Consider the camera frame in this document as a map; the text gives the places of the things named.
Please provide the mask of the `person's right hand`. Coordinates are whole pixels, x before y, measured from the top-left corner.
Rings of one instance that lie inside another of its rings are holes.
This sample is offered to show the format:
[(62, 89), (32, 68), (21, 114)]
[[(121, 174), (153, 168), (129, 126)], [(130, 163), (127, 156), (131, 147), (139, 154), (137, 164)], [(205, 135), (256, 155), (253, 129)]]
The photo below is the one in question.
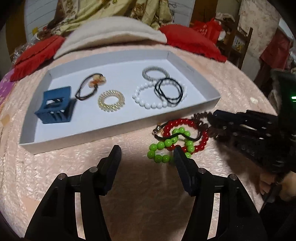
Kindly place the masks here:
[[(262, 172), (259, 179), (259, 188), (262, 195), (268, 193), (271, 184), (274, 182), (275, 176), (268, 172)], [(289, 172), (282, 180), (280, 198), (284, 201), (289, 201), (296, 196), (296, 173)]]

